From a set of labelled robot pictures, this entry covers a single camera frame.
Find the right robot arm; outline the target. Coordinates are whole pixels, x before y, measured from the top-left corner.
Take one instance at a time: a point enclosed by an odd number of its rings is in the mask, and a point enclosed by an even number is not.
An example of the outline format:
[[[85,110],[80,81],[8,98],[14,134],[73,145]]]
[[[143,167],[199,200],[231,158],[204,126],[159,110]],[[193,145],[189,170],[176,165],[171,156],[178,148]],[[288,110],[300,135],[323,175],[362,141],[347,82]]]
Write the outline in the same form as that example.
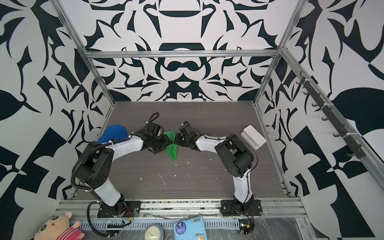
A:
[[[227,172],[234,180],[234,200],[241,209],[248,209],[254,201],[251,190],[251,171],[254,155],[234,134],[227,137],[212,137],[199,134],[189,122],[184,122],[175,136],[175,144],[199,152],[217,154]]]

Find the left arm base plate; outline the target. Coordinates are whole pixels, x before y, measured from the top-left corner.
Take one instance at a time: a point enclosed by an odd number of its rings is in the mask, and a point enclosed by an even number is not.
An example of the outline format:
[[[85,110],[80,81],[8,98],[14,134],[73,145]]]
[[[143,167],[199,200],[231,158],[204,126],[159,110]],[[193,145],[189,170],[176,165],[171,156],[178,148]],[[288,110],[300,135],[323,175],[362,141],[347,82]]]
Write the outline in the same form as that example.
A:
[[[122,217],[130,218],[135,214],[139,214],[141,210],[141,201],[120,201],[115,206],[110,207],[107,204],[101,202],[98,218],[112,218]]]

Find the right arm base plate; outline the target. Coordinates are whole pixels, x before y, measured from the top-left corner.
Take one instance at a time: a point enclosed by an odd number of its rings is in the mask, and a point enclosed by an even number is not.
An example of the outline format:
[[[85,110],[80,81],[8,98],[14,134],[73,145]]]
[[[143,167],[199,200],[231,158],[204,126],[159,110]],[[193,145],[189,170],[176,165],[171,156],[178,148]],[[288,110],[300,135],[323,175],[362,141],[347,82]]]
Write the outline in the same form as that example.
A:
[[[263,211],[260,200],[254,200],[251,198],[245,204],[238,200],[221,200],[220,212],[225,217],[245,215],[261,216]]]

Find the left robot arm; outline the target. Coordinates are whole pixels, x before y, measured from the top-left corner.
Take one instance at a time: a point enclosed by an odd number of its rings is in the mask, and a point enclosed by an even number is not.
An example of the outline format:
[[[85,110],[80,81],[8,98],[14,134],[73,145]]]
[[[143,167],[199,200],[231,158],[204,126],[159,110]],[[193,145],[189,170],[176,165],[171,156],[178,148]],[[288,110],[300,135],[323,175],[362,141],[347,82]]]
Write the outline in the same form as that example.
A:
[[[162,126],[155,123],[148,122],[144,129],[131,134],[122,125],[110,126],[80,155],[72,169],[71,185],[90,192],[103,209],[120,214],[126,204],[124,196],[116,190],[109,177],[113,161],[142,150],[157,154],[172,144]]]

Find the green square paper sheet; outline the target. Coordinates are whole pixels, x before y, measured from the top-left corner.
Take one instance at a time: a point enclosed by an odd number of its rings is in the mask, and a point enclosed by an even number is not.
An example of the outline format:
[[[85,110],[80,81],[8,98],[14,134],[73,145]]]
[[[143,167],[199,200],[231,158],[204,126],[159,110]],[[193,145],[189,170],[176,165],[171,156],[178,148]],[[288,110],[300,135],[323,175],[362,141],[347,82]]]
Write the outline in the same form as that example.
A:
[[[173,131],[164,132],[164,135],[172,141],[172,144],[166,147],[166,153],[175,162],[177,160],[177,145],[175,144],[175,133]]]

